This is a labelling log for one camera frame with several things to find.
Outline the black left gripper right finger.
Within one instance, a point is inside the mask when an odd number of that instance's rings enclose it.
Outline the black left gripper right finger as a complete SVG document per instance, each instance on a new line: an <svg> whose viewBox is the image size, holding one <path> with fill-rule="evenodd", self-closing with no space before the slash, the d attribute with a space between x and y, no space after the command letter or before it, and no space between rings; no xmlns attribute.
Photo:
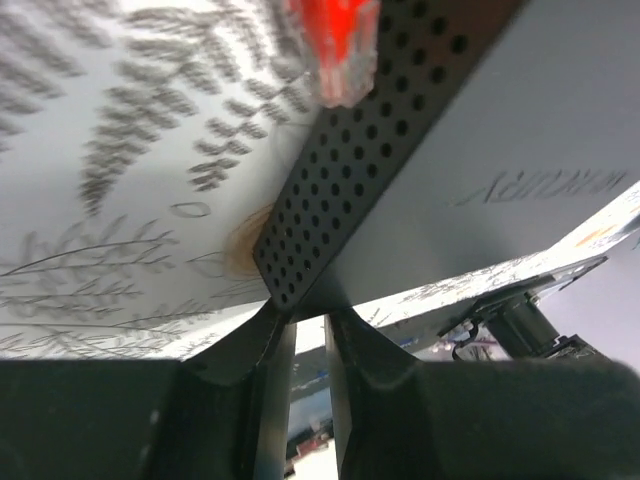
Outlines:
<svg viewBox="0 0 640 480"><path fill-rule="evenodd" d="M639 379L610 360L425 362L325 320L343 479L635 479Z"/></svg>

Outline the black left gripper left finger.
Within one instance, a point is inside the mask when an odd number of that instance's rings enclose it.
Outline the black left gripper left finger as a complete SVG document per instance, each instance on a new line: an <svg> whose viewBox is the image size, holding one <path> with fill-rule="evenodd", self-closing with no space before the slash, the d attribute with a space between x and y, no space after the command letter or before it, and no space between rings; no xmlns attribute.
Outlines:
<svg viewBox="0 0 640 480"><path fill-rule="evenodd" d="M5 360L5 479L279 479L296 328L267 302L187 360Z"/></svg>

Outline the black network switch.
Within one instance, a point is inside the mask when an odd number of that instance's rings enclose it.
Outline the black network switch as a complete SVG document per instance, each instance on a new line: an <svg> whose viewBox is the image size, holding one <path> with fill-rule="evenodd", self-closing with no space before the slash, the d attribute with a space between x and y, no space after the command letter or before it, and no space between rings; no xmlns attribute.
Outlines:
<svg viewBox="0 0 640 480"><path fill-rule="evenodd" d="M324 110L255 249L323 313L544 251L639 179L635 1L386 1L373 90Z"/></svg>

